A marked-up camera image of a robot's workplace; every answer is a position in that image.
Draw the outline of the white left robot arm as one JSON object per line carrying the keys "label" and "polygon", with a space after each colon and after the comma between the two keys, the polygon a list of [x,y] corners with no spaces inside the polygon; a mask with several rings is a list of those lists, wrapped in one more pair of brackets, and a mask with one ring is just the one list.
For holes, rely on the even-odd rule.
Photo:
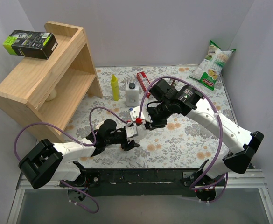
{"label": "white left robot arm", "polygon": [[134,140],[137,136],[137,126],[133,123],[117,128],[115,121],[107,119],[82,140],[65,143],[41,140],[19,161],[18,167],[34,189],[52,180],[66,180],[80,187],[86,182],[86,170],[75,159],[96,156],[110,145],[119,144],[124,151],[129,151],[139,147]]}

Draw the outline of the clear plastic bottle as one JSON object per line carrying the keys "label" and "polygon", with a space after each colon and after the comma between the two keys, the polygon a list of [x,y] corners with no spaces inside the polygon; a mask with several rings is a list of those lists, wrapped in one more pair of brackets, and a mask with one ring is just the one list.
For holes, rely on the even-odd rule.
{"label": "clear plastic bottle", "polygon": [[140,142],[146,138],[147,134],[148,134],[149,130],[146,129],[146,127],[144,125],[139,125],[137,126],[137,135],[134,136],[134,141],[135,143],[140,145]]}

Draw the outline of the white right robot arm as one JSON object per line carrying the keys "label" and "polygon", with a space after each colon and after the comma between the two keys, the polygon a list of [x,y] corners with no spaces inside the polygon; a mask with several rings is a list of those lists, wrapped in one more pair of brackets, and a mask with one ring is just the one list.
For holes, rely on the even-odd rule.
{"label": "white right robot arm", "polygon": [[200,167],[197,181],[207,186],[229,171],[238,174],[246,172],[264,138],[263,133],[241,128],[220,113],[205,94],[190,84],[177,90],[164,78],[158,78],[148,86],[147,91],[159,104],[147,108],[151,122],[145,124],[146,129],[162,128],[171,115],[181,114],[202,125],[219,138],[220,145],[228,147],[227,154],[216,152],[213,160],[206,161]]}

